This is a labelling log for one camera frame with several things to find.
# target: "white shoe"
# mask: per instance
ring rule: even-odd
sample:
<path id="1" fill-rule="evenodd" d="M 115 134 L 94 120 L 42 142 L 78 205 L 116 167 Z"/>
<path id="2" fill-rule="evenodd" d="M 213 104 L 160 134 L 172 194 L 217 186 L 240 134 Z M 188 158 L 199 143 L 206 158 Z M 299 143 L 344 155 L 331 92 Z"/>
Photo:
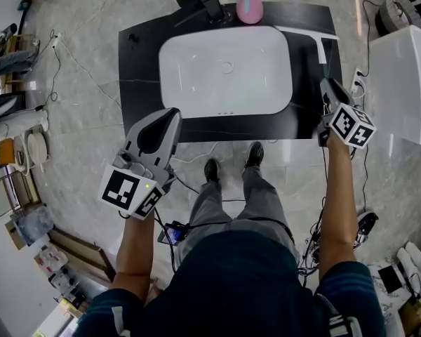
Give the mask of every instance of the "white shoe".
<path id="1" fill-rule="evenodd" d="M 402 267 L 406 272 L 410 285 L 416 293 L 421 292 L 421 276 L 420 271 L 413 264 L 408 252 L 402 247 L 398 250 L 396 257 L 401 261 Z"/>
<path id="2" fill-rule="evenodd" d="M 413 264 L 421 272 L 421 251 L 412 242 L 406 244 L 406 251 L 412 258 Z"/>
<path id="3" fill-rule="evenodd" d="M 44 112 L 45 112 L 45 118 L 42 121 L 41 126 L 42 126 L 42 130 L 44 132 L 47 132 L 48 129 L 50 128 L 50 122 L 48 122 L 48 113 L 47 113 L 47 111 L 44 111 Z"/>

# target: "power strip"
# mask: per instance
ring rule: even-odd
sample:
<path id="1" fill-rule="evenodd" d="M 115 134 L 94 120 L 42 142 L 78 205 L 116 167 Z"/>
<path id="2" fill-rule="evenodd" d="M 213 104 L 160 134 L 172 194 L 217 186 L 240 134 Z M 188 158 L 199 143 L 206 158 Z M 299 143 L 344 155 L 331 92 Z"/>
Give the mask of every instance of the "power strip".
<path id="1" fill-rule="evenodd" d="M 59 41 L 64 37 L 64 33 L 58 32 L 55 36 L 56 36 L 56 38 L 53 41 L 53 43 L 51 44 L 51 47 L 54 48 L 54 49 L 56 49 L 56 47 L 59 44 Z"/>
<path id="2" fill-rule="evenodd" d="M 361 84 L 363 88 L 366 88 L 365 80 L 363 80 L 363 77 L 361 76 L 361 74 L 362 74 L 362 71 L 358 67 L 356 67 L 356 69 L 354 70 L 354 76 L 352 77 L 351 88 L 349 90 L 349 92 L 351 93 L 351 96 L 353 97 L 360 96 L 364 92 L 360 86 L 356 85 L 356 82 Z"/>

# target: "sleeve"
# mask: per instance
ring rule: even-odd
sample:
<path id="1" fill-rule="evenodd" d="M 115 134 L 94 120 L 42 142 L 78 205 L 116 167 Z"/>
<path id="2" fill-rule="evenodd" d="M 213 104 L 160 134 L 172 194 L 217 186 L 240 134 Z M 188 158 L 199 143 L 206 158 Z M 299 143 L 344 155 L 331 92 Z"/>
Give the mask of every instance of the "sleeve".
<path id="1" fill-rule="evenodd" d="M 78 321 L 73 337 L 132 336 L 142 319 L 142 301 L 125 289 L 110 289 L 95 297 Z"/>
<path id="2" fill-rule="evenodd" d="M 359 262 L 341 262 L 324 275 L 316 293 L 343 317 L 355 317 L 362 335 L 385 336 L 385 320 L 369 269 Z"/>

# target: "drain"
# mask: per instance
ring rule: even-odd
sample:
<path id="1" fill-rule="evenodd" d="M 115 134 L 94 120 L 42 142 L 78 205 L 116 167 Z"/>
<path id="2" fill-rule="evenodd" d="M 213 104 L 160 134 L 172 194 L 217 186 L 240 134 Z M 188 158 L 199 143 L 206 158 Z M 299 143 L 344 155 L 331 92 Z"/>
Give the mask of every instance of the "drain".
<path id="1" fill-rule="evenodd" d="M 232 64 L 232 62 L 224 61 L 222 63 L 222 73 L 223 74 L 230 74 L 233 71 L 234 71 L 234 64 Z"/>

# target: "fiducial marker cube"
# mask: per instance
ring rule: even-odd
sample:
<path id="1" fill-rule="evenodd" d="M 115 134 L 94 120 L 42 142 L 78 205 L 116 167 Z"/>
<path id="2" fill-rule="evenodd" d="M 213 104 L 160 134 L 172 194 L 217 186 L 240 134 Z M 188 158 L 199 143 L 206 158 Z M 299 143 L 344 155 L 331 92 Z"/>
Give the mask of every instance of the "fiducial marker cube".
<path id="1" fill-rule="evenodd" d="M 155 180 L 107 165 L 98 199 L 122 213 L 144 220 L 164 195 Z"/>
<path id="2" fill-rule="evenodd" d="M 363 111 L 341 103 L 329 123 L 346 145 L 363 149 L 377 131 Z"/>

